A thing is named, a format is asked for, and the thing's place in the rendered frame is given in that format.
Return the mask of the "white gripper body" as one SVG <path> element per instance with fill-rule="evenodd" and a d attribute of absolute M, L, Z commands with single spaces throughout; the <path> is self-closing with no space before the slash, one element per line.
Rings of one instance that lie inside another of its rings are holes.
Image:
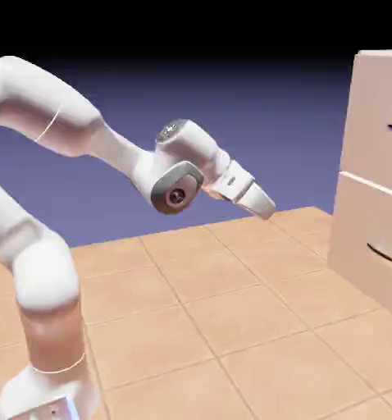
<path fill-rule="evenodd" d="M 276 204 L 256 182 L 241 197 L 239 206 L 263 220 L 270 219 L 276 211 Z"/>

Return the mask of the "light wood drawer front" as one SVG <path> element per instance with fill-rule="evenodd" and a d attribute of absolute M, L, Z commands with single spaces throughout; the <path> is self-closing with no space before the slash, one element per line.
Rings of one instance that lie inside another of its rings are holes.
<path fill-rule="evenodd" d="M 353 61 L 340 169 L 392 190 L 392 50 Z"/>
<path fill-rule="evenodd" d="M 392 262 L 367 243 L 392 256 L 392 191 L 341 172 L 328 265 L 392 313 Z"/>

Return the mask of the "light wood cabinet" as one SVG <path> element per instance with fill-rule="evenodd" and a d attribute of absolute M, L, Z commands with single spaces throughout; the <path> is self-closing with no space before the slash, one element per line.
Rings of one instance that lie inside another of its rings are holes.
<path fill-rule="evenodd" d="M 327 261 L 392 313 L 392 50 L 354 58 Z"/>

